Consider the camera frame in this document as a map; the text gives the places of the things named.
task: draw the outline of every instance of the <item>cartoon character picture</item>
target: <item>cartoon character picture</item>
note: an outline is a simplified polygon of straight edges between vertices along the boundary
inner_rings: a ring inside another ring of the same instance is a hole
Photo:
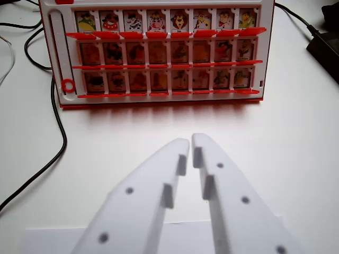
[[[116,42],[103,43],[105,63],[107,65],[121,65],[122,51]]]
[[[205,70],[193,71],[193,90],[208,89],[210,75]]]
[[[142,33],[142,16],[137,10],[123,11],[125,31],[137,31]]]
[[[119,17],[114,11],[99,11],[101,30],[119,33]]]
[[[237,61],[252,60],[253,58],[253,45],[251,40],[238,40],[237,41]]]
[[[188,15],[185,10],[171,10],[171,31],[172,33],[188,32]]]
[[[146,92],[146,77],[141,71],[131,71],[129,73],[129,84],[131,92]]]
[[[89,11],[74,12],[78,32],[95,31],[95,18]]]
[[[194,9],[193,15],[197,20],[194,29],[211,29],[211,14],[207,9]]]
[[[107,80],[108,80],[108,89],[110,93],[126,91],[124,75],[121,72],[119,71],[108,72]]]
[[[234,13],[231,9],[217,9],[217,31],[233,29]]]
[[[133,64],[144,64],[145,63],[145,52],[143,46],[139,42],[127,42],[127,63]]]
[[[256,24],[256,13],[253,9],[240,8],[239,28],[253,28]]]
[[[251,73],[246,68],[237,69],[234,75],[234,88],[248,88],[251,81]]]
[[[189,46],[184,41],[171,42],[171,62],[173,64],[185,64],[189,61]]]
[[[215,62],[231,61],[232,44],[229,40],[216,41]]]
[[[185,70],[175,70],[172,72],[172,90],[183,91],[188,90],[189,76]]]
[[[148,43],[149,63],[159,65],[167,63],[166,46],[161,41],[150,41]]]
[[[209,62],[210,45],[207,41],[193,42],[193,62]]]
[[[99,72],[85,72],[88,93],[104,93],[104,80]]]
[[[215,70],[213,88],[226,89],[229,86],[229,73],[225,70]]]
[[[151,90],[167,91],[167,75],[163,71],[151,71]]]
[[[164,32],[166,29],[166,17],[161,10],[147,11],[148,30]]]
[[[100,53],[94,43],[79,43],[83,65],[99,65]]]

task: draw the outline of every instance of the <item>gripper jaw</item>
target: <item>gripper jaw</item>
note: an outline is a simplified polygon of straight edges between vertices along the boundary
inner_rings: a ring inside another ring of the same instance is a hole
[[[173,208],[190,143],[176,139],[144,161],[108,195],[72,254],[156,254],[165,208]]]
[[[209,201],[216,254],[301,254],[292,235],[236,164],[205,134],[192,137],[193,166]]]

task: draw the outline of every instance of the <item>black cable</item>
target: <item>black cable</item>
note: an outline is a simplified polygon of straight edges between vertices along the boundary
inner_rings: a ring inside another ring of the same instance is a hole
[[[38,3],[35,3],[35,2],[33,2],[33,1],[31,1],[31,0],[26,0],[26,1],[39,6]]]
[[[26,56],[30,59],[30,61],[37,67],[42,68],[42,69],[51,69],[50,67],[45,67],[40,65],[39,63],[35,62],[29,55],[27,52],[27,48],[28,48],[28,44],[29,42],[38,34],[42,31],[42,29],[40,29],[39,31],[37,31],[35,34],[33,34],[25,43],[25,53]],[[1,215],[1,211],[5,208],[5,206],[12,201],[15,197],[17,197],[23,190],[25,190],[34,180],[36,180],[39,176],[41,176],[54,162],[56,162],[57,159],[60,158],[60,156],[65,152],[66,147],[67,147],[67,136],[66,136],[66,132],[65,129],[63,127],[63,124],[61,122],[59,113],[58,113],[58,109],[57,109],[57,105],[55,102],[55,80],[52,77],[52,81],[51,81],[51,102],[52,102],[52,108],[53,108],[53,112],[54,112],[54,116],[57,120],[58,126],[60,128],[60,132],[61,135],[63,136],[63,145],[61,147],[61,149],[59,150],[59,152],[53,157],[53,159],[51,159],[42,169],[40,169],[34,176],[32,176],[30,179],[28,179],[19,189],[17,189],[11,196],[9,196],[1,205],[0,205],[0,215]]]
[[[24,51],[25,51],[25,54],[26,54],[28,60],[30,60],[32,64],[34,64],[35,66],[37,66],[38,68],[43,69],[43,70],[51,70],[52,67],[46,67],[46,66],[43,66],[43,65],[41,65],[41,64],[39,64],[39,63],[37,63],[37,62],[35,62],[35,61],[31,58],[31,56],[28,54],[28,46],[29,46],[29,43],[30,43],[31,40],[33,40],[33,38],[34,38],[35,36],[37,36],[42,30],[43,30],[43,28],[40,28],[37,32],[33,33],[33,35],[32,35],[31,37],[29,37],[28,40],[25,42],[25,46],[24,46],[23,49],[24,49]]]
[[[26,0],[26,1],[39,6],[39,4],[31,0]],[[12,28],[22,28],[22,29],[35,29],[35,28],[38,28],[41,24],[42,24],[42,20],[40,20],[36,25],[17,25],[17,24],[11,24],[11,23],[0,23],[0,25],[2,26],[10,26]]]
[[[298,20],[300,20],[302,23],[304,23],[307,27],[307,29],[311,32],[311,34],[313,36],[315,35],[319,35],[319,31],[316,30],[314,28],[314,26],[310,25],[306,20],[304,20],[302,17],[300,17],[298,14],[294,13],[293,11],[291,11],[290,9],[288,9],[286,6],[282,5],[282,4],[279,4],[279,3],[275,3],[275,6],[280,8],[280,9],[283,9],[284,11],[288,12],[289,14],[291,14],[292,16],[296,17]]]
[[[36,180],[42,173],[44,173],[66,150],[67,147],[67,136],[63,124],[60,120],[60,116],[58,114],[57,105],[55,102],[55,81],[52,78],[51,82],[51,102],[53,107],[53,112],[55,118],[57,120],[58,126],[60,128],[61,135],[63,136],[63,146],[61,147],[60,151],[54,156],[53,159],[50,160],[42,169],[40,169],[34,176],[32,176],[27,182],[25,182],[19,189],[17,189],[11,196],[9,196],[1,205],[0,205],[0,212],[1,210],[10,202],[12,201],[18,194],[20,194],[24,189],[26,189],[34,180]]]

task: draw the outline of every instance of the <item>white table surface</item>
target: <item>white table surface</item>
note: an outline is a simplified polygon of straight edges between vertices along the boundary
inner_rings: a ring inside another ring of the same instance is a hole
[[[336,0],[280,2],[320,29],[321,6]],[[25,1],[0,6],[0,22],[35,24],[40,16],[33,8]],[[296,23],[308,36],[306,27]],[[23,45],[32,33],[0,27],[16,54],[15,66],[0,87],[0,202],[62,144],[50,104],[50,74],[24,55]],[[30,54],[50,65],[42,34],[35,41]],[[308,53],[307,44],[277,8],[260,103],[59,110],[69,141],[66,153],[4,210],[0,253],[19,254],[27,228],[87,226],[114,185],[165,143],[190,139],[195,132],[219,142],[272,210],[283,216],[305,253],[336,253],[339,85]],[[9,64],[9,48],[0,41],[0,74]],[[189,161],[175,209],[165,221],[208,218],[198,170]]]

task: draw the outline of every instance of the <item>red ring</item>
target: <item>red ring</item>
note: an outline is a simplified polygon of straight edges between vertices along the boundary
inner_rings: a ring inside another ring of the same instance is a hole
[[[70,83],[72,84],[72,88],[71,88],[71,89],[67,89],[67,88],[66,88],[66,83],[67,83],[67,82],[70,82]],[[67,92],[67,93],[72,93],[72,92],[75,91],[75,83],[74,83],[74,81],[73,81],[72,79],[66,78],[66,79],[64,79],[63,81],[61,81],[61,88],[62,88],[65,92]]]

